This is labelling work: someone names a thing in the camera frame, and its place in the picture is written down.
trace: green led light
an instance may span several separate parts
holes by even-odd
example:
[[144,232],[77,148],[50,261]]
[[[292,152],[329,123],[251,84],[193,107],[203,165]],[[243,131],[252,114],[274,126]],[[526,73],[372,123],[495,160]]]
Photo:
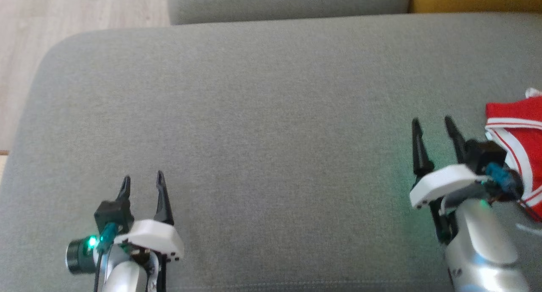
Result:
[[89,248],[93,248],[95,247],[96,245],[98,244],[98,239],[96,239],[96,236],[91,236],[89,239],[88,239],[88,247]]
[[486,200],[480,200],[480,206],[485,207],[487,209],[491,208],[491,205]]

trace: cable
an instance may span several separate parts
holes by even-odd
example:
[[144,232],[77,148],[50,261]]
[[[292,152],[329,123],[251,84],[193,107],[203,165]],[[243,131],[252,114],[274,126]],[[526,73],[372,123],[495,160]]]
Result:
[[100,269],[101,269],[102,256],[103,256],[103,252],[99,251],[98,261],[97,261],[97,266],[96,266],[96,275],[94,276],[94,292],[98,292],[98,285],[100,284]]
[[542,237],[542,230],[537,230],[535,228],[528,228],[527,226],[523,224],[516,223],[515,226],[522,231],[529,232],[531,234],[535,234],[536,236]]

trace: gray fabric upholstery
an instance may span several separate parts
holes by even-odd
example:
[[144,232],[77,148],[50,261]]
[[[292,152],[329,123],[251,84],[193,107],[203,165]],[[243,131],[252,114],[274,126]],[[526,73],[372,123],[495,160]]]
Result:
[[171,24],[401,14],[409,0],[168,0]]
[[[132,176],[152,217],[164,171],[185,259],[168,291],[451,291],[427,210],[410,208],[410,122],[437,167],[443,117],[484,135],[484,105],[542,87],[542,18],[442,14],[107,30],[53,47],[0,200],[6,291],[88,291],[64,251]],[[542,289],[540,238],[496,207]]]

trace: red cloth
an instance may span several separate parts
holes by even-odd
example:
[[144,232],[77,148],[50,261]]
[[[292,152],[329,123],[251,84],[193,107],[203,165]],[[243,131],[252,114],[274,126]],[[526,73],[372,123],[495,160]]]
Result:
[[542,216],[542,97],[488,103],[486,116],[486,130],[508,151],[507,163],[523,178],[521,199]]

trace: red fabric with white stripes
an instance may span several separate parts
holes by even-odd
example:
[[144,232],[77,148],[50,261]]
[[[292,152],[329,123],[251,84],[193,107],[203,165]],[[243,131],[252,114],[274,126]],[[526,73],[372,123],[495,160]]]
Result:
[[[523,199],[538,215],[542,215],[542,201],[532,205],[534,199],[542,196],[542,97],[530,97],[515,103],[488,103],[486,116],[488,120],[493,119],[486,128],[504,128],[517,138],[527,153],[528,160],[524,161],[531,165],[533,192]],[[514,122],[510,118],[523,121]]]

